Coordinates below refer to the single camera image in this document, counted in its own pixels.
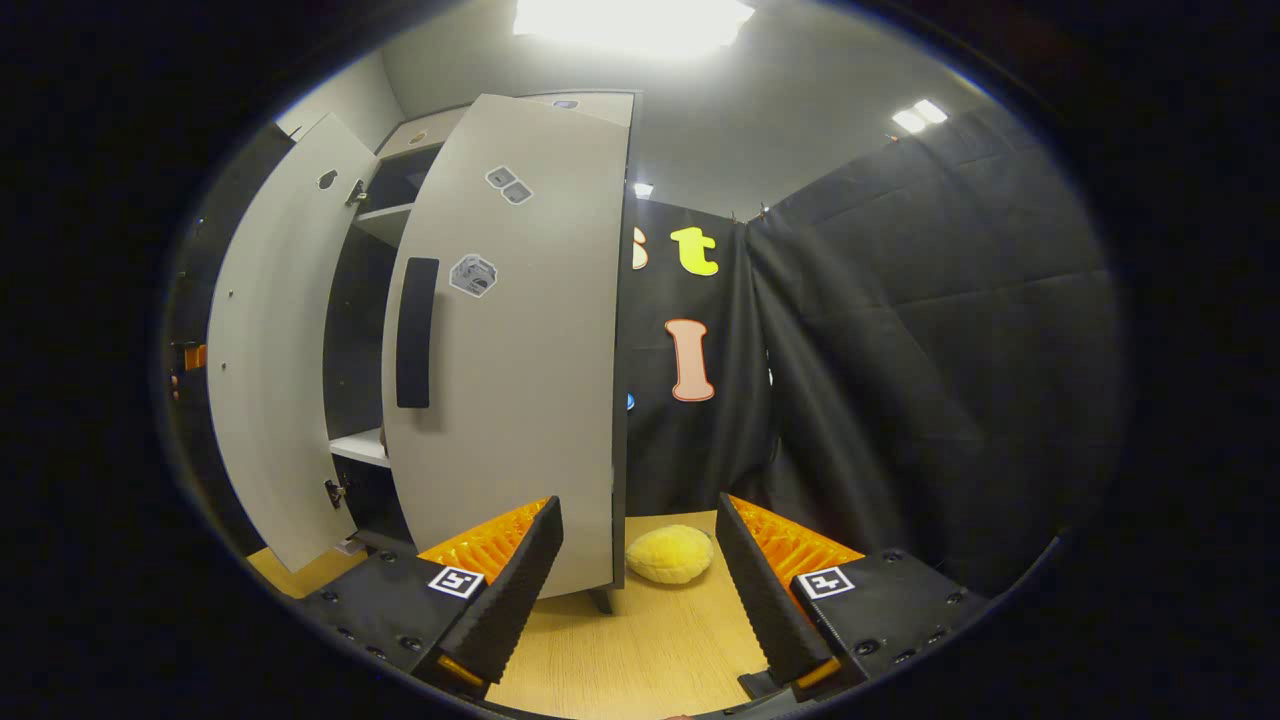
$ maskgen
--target orange letter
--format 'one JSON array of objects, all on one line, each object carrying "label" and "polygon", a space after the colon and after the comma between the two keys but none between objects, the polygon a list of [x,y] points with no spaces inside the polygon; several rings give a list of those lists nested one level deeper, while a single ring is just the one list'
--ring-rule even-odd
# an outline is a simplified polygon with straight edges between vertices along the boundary
[{"label": "orange letter", "polygon": [[667,320],[663,325],[676,341],[676,387],[671,395],[681,402],[701,402],[716,395],[707,382],[707,364],[703,361],[703,336],[707,325],[698,320]]},{"label": "orange letter", "polygon": [[695,275],[714,275],[719,265],[707,259],[707,251],[716,247],[716,241],[703,234],[703,228],[685,228],[671,233],[671,240],[680,243],[680,264]]}]

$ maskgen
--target cabinet shelf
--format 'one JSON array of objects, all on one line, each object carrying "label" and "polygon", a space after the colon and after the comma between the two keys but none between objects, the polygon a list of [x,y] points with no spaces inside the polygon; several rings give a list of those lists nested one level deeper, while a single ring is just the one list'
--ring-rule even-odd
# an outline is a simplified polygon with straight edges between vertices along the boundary
[{"label": "cabinet shelf", "polygon": [[387,459],[387,455],[383,452],[383,443],[378,441],[380,433],[381,428],[374,428],[329,441],[329,452],[360,462],[378,465],[379,468],[390,468],[392,461]]},{"label": "cabinet shelf", "polygon": [[413,204],[406,202],[404,205],[361,213],[356,215],[355,225],[392,247],[399,247],[401,236],[404,234],[404,223],[408,222],[408,213],[412,209]]}]

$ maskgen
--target ceiling light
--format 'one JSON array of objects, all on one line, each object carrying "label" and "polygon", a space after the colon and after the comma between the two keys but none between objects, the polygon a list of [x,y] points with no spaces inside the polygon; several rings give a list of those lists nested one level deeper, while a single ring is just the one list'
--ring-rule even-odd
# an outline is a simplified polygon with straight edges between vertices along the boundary
[{"label": "ceiling light", "polygon": [[920,100],[915,104],[915,111],[924,117],[925,120],[931,123],[941,123],[947,119],[947,114],[938,109],[937,105],[929,102],[928,100]]},{"label": "ceiling light", "polygon": [[924,120],[910,110],[902,110],[893,115],[893,122],[902,126],[906,132],[920,132],[924,129]]},{"label": "ceiling light", "polygon": [[736,0],[518,0],[511,32],[689,56],[731,45],[754,13]]}]

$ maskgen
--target sticker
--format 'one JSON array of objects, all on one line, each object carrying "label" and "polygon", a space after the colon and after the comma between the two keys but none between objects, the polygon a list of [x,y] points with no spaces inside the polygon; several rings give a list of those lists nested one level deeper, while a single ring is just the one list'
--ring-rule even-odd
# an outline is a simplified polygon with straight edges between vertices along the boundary
[{"label": "sticker", "polygon": [[426,583],[426,587],[466,600],[480,587],[480,580],[484,580],[484,575],[480,573],[445,565],[434,580]]},{"label": "sticker", "polygon": [[480,297],[498,283],[498,268],[484,258],[463,255],[449,270],[449,284],[470,295]]},{"label": "sticker", "polygon": [[508,184],[516,182],[516,173],[511,172],[506,165],[498,165],[497,168],[485,173],[484,179],[495,188],[502,190]]},{"label": "sticker", "polygon": [[826,570],[817,570],[796,577],[800,578],[804,592],[813,600],[854,589],[854,583],[849,582],[849,578],[845,577],[844,570],[840,568],[827,568]]},{"label": "sticker", "polygon": [[502,196],[507,199],[507,202],[512,205],[520,205],[525,200],[534,196],[534,191],[529,190],[524,182],[516,181],[507,187],[502,188]]}]

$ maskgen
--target cabinet leg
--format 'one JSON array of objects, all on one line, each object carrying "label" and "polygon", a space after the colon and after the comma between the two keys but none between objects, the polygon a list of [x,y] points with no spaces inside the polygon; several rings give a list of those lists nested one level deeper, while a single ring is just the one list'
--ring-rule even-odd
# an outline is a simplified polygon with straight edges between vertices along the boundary
[{"label": "cabinet leg", "polygon": [[591,602],[595,609],[600,611],[600,615],[613,615],[613,603],[609,602],[609,591],[605,588],[591,588],[586,591],[590,596]]}]

